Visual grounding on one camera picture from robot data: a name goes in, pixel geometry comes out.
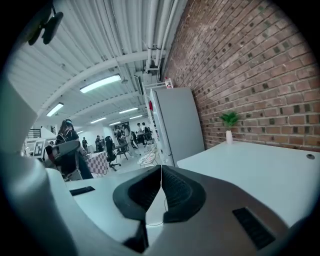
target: checkered tablecloth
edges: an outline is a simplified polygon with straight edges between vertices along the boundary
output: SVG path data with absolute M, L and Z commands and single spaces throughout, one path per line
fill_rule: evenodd
M 93 174 L 106 175 L 108 173 L 107 152 L 94 154 L 94 156 L 88 160 L 88 167 Z

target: refrigerator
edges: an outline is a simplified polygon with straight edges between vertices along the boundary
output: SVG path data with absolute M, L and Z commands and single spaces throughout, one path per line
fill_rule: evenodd
M 163 165 L 177 167 L 177 161 L 205 150 L 190 88 L 151 89 L 150 101 Z

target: potted plant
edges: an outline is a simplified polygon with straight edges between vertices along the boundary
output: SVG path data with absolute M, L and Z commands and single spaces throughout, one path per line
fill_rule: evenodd
M 225 133 L 226 143 L 232 144 L 233 139 L 232 139 L 232 133 L 231 133 L 230 128 L 238 122 L 239 117 L 236 112 L 232 111 L 228 114 L 226 114 L 226 113 L 222 114 L 222 116 L 220 116 L 220 118 L 225 123 L 225 125 L 227 126 L 227 129 L 228 129 Z

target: ceiling light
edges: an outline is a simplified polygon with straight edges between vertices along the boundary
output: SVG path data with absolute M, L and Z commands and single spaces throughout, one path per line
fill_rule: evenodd
M 135 119 L 135 118 L 140 118 L 140 117 L 142 117 L 142 114 L 141 114 L 141 115 L 134 116 L 134 117 L 130 117 L 130 119 Z
M 47 117 L 51 117 L 54 113 L 56 113 L 59 109 L 61 109 L 64 105 L 62 103 L 58 103 L 51 111 L 46 114 Z
M 85 87 L 81 88 L 80 91 L 85 94 L 85 93 L 87 93 L 93 89 L 96 89 L 100 86 L 105 86 L 107 84 L 110 84 L 110 83 L 113 83 L 116 81 L 120 81 L 120 80 L 121 80 L 120 75 L 116 74 L 116 75 L 104 78 L 100 81 L 94 82 L 92 84 L 86 85 Z
M 98 120 L 94 120 L 94 121 L 90 122 L 90 124 L 94 124 L 94 123 L 99 122 L 99 121 L 104 120 L 104 119 L 106 119 L 106 117 L 102 117 L 102 118 L 100 118 Z
M 127 113 L 127 112 L 134 111 L 134 110 L 137 110 L 137 109 L 138 109 L 137 107 L 130 108 L 130 109 L 127 109 L 127 110 L 124 110 L 124 111 L 120 111 L 119 114 Z
M 109 126 L 114 126 L 114 125 L 117 125 L 117 124 L 120 124 L 121 122 L 114 122 L 112 124 L 109 124 Z

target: brick wall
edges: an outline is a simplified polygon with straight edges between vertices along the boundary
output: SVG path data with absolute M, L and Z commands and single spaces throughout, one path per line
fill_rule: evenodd
M 273 3 L 189 0 L 164 76 L 190 87 L 206 148 L 226 140 L 320 152 L 320 80 L 298 29 Z

